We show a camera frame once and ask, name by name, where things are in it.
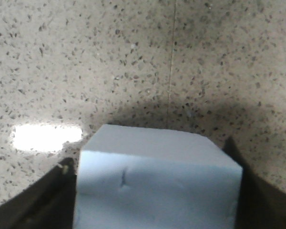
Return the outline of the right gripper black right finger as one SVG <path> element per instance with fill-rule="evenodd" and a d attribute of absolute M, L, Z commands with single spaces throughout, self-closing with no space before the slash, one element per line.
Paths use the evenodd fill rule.
<path fill-rule="evenodd" d="M 223 151 L 243 168 L 236 229 L 286 229 L 286 193 L 255 174 L 232 137 Z"/>

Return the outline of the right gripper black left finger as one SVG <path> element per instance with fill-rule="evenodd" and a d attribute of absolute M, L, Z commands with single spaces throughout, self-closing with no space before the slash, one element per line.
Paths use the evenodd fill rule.
<path fill-rule="evenodd" d="M 75 196 L 74 160 L 65 158 L 0 206 L 0 229 L 71 229 Z"/>

